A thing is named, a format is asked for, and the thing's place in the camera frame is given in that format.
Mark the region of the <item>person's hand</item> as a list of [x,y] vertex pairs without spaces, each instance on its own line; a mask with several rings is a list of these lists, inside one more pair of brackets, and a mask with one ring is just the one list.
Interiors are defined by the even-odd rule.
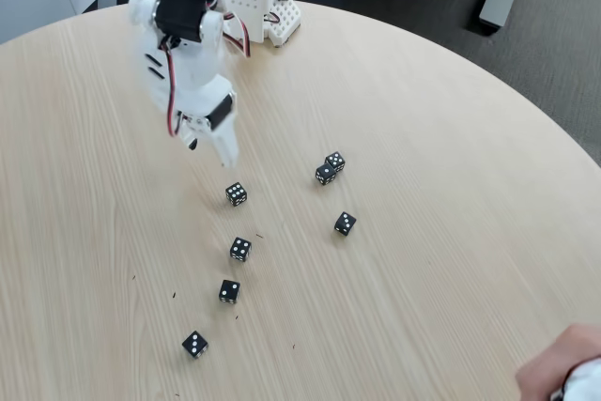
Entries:
[[548,400],[571,370],[600,357],[600,327],[572,324],[516,373],[521,400]]

